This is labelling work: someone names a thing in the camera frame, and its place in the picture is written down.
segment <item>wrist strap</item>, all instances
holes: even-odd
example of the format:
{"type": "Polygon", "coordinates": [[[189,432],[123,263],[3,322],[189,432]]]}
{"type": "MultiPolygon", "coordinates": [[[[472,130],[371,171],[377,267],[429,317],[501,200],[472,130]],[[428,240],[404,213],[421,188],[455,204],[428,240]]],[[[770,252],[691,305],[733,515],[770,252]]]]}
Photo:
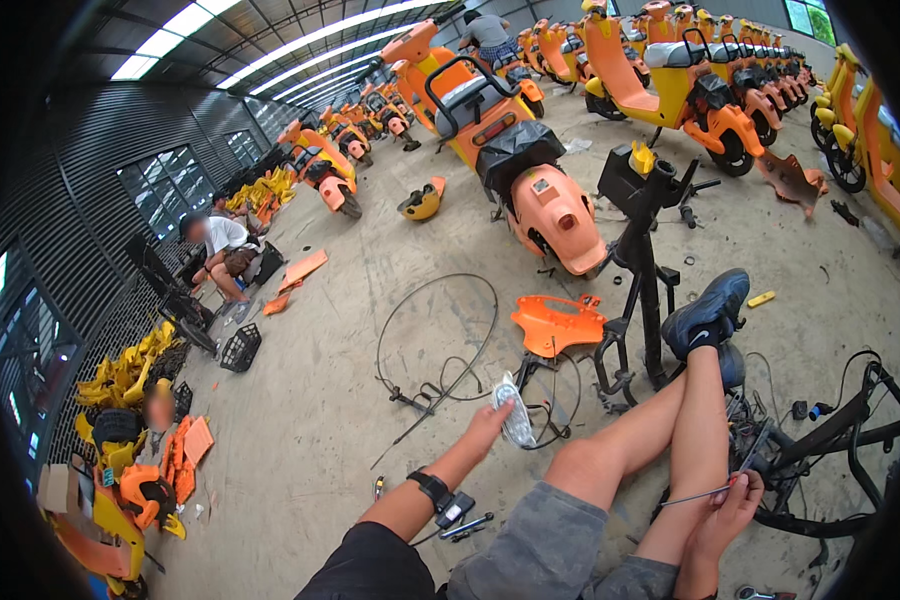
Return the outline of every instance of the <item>wrist strap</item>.
{"type": "Polygon", "coordinates": [[[407,475],[407,479],[412,479],[420,484],[420,492],[427,495],[433,503],[433,512],[440,514],[447,505],[453,500],[453,494],[447,488],[447,485],[436,475],[428,475],[427,473],[415,470],[407,475]]]}

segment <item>black plastic crate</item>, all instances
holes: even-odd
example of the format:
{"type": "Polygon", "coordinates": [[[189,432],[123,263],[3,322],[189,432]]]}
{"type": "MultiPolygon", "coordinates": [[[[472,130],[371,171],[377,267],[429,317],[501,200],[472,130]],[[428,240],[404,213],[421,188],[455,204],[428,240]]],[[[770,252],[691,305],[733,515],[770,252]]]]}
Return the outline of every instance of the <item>black plastic crate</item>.
{"type": "Polygon", "coordinates": [[[236,335],[226,341],[219,366],[234,373],[243,373],[251,367],[253,357],[260,348],[260,330],[252,322],[237,329],[236,335]]]}
{"type": "Polygon", "coordinates": [[[173,422],[178,424],[190,414],[190,405],[194,403],[194,391],[184,381],[173,391],[173,398],[176,400],[176,414],[173,416],[173,422]]]}

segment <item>foot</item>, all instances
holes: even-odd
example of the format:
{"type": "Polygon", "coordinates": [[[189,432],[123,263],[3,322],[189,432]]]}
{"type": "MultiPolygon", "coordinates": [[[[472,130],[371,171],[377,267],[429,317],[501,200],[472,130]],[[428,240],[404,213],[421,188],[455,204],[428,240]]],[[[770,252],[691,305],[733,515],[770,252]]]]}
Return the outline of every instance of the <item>foot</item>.
{"type": "Polygon", "coordinates": [[[730,338],[743,327],[737,319],[740,307],[750,294],[750,276],[743,269],[730,269],[706,286],[697,299],[680,306],[663,321],[660,334],[677,360],[686,360],[690,352],[690,330],[716,324],[716,344],[730,338]]]}
{"type": "Polygon", "coordinates": [[[233,320],[237,322],[239,326],[244,322],[244,319],[247,318],[247,315],[251,313],[251,301],[247,300],[244,302],[237,302],[237,313],[233,315],[233,320]]]}
{"type": "Polygon", "coordinates": [[[747,376],[747,365],[744,355],[731,342],[723,342],[717,346],[717,360],[720,362],[720,379],[723,389],[730,390],[744,384],[747,376]]]}

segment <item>leg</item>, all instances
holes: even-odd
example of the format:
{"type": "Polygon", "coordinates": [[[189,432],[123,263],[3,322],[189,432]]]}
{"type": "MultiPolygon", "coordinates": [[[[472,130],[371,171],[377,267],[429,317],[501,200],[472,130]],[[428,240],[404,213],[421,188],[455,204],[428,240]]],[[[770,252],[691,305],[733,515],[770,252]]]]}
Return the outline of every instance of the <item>leg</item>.
{"type": "MultiPolygon", "coordinates": [[[[724,388],[717,348],[687,355],[686,392],[673,427],[670,499],[693,496],[727,483],[729,449],[724,388]]],[[[663,507],[634,554],[679,565],[684,546],[708,510],[710,496],[663,507]]]]}
{"type": "Polygon", "coordinates": [[[590,438],[567,443],[553,457],[543,480],[609,511],[620,480],[645,467],[670,445],[686,386],[684,373],[590,438]]]}
{"type": "Polygon", "coordinates": [[[216,287],[223,292],[227,300],[235,300],[238,303],[248,303],[251,301],[243,290],[233,280],[233,275],[227,269],[227,262],[221,262],[213,266],[210,270],[210,278],[216,283],[216,287]]]}

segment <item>corrugated metal wall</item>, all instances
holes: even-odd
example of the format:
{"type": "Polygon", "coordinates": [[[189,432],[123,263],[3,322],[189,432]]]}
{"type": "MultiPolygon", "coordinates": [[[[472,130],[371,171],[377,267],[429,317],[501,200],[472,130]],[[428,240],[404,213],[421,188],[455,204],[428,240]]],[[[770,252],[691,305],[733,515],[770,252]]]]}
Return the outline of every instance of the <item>corrugated metal wall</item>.
{"type": "MultiPolygon", "coordinates": [[[[283,102],[252,102],[274,112],[295,110],[283,102]]],[[[84,340],[77,379],[92,378],[105,354],[118,354],[153,326],[148,312],[155,311],[156,295],[138,284],[123,248],[133,234],[144,232],[153,243],[156,236],[117,169],[186,144],[220,188],[241,168],[227,135],[243,130],[264,151],[276,140],[243,99],[221,90],[122,82],[48,97],[0,201],[0,254],[13,244],[23,250],[48,300],[84,340]]],[[[158,252],[174,269],[189,250],[167,238],[158,252]]],[[[50,415],[50,461],[65,461],[78,445],[73,390],[62,394],[58,407],[50,415]]]]}

